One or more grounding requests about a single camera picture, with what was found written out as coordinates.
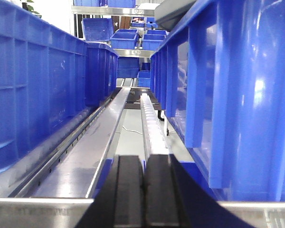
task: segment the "blue plastic crate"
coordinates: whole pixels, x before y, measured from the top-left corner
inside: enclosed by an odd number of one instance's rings
[[[150,29],[150,30],[147,30],[147,34],[152,34],[152,35],[167,35],[167,31],[165,30],[153,30],[153,29]]]
[[[136,33],[115,33],[111,37],[112,48],[117,49],[134,49],[138,34]]]
[[[103,6],[101,0],[74,0],[75,6],[94,6],[99,7]]]
[[[151,70],[151,63],[142,63],[142,70]]]
[[[158,28],[158,25],[155,24],[155,23],[146,23],[146,28],[149,28],[149,29],[157,29]]]
[[[139,68],[117,69],[117,78],[137,78]]]
[[[143,28],[144,27],[144,23],[131,22],[131,27]]]
[[[109,41],[114,32],[111,18],[85,18],[82,25],[86,41]]]
[[[285,201],[285,1],[197,1],[151,89],[218,199]]]
[[[116,87],[118,54],[107,44],[89,43],[85,104],[98,107]]]
[[[135,8],[136,0],[108,0],[108,7]]]
[[[116,31],[116,33],[135,33],[137,34],[137,37],[136,37],[136,42],[139,40],[139,35],[138,35],[138,30],[137,29],[119,29]]]
[[[162,41],[166,38],[164,35],[150,35],[145,34],[142,37],[142,48],[143,50],[156,50]]]
[[[147,18],[146,27],[147,28],[158,28],[158,25],[155,23],[155,18]]]
[[[137,29],[119,29],[116,31],[116,33],[118,32],[125,32],[125,33],[138,33]]]
[[[124,69],[124,68],[139,68],[139,58],[119,57],[118,69]]]
[[[156,23],[155,18],[154,17],[147,18],[147,23]]]
[[[85,108],[86,43],[0,0],[0,171]]]
[[[150,87],[150,71],[138,72],[138,86],[139,87]]]

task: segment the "metal frame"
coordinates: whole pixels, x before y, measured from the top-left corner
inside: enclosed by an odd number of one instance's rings
[[[130,50],[130,49],[114,49],[120,57],[138,57],[150,58],[154,51],[148,50]]]
[[[111,15],[126,17],[154,17],[152,9],[72,6],[73,14]]]

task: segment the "conveyor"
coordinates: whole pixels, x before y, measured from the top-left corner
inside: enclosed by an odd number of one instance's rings
[[[73,146],[60,145],[63,154],[55,150],[13,189],[15,198],[0,198],[0,228],[285,227],[285,203],[215,202],[203,192],[172,155],[147,93],[140,91],[144,174],[137,156],[114,156],[130,93],[122,88],[88,116],[70,134]]]

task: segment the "metal channel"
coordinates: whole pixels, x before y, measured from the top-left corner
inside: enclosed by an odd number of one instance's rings
[[[110,8],[110,7],[88,7],[88,6],[72,6],[74,14],[90,14],[90,15],[112,15],[124,17],[154,17],[152,9],[131,9],[131,8]]]
[[[101,107],[94,111],[85,119],[64,141],[53,150],[53,152],[31,172],[25,179],[15,188],[9,197],[24,197],[30,189],[37,185],[42,178],[51,173],[52,168],[60,162],[60,159],[70,150],[76,142],[82,137],[84,132],[89,128],[94,119],[105,109],[111,99],[107,99]]]
[[[93,199],[0,199],[0,228],[74,228]],[[218,202],[256,228],[285,228],[285,203]]]
[[[123,88],[31,197],[90,198],[108,158],[130,88]]]
[[[141,114],[146,159],[151,154],[170,154],[157,114],[146,93],[141,95]]]
[[[285,228],[285,202],[218,202],[256,228]]]
[[[154,51],[148,50],[130,50],[130,49],[114,49],[120,57],[137,57],[137,58],[150,58]]]
[[[0,228],[74,228],[93,199],[0,199]]]

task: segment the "metal guide rail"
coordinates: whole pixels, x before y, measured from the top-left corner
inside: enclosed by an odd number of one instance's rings
[[[150,58],[154,51],[148,50],[130,50],[130,49],[114,49],[120,57],[137,57]]]
[[[114,140],[130,88],[123,88],[97,120],[68,152],[63,162],[38,185],[27,187],[21,196],[91,198],[107,159],[112,159]]]
[[[112,15],[125,17],[154,17],[152,9],[72,6],[74,14]]]

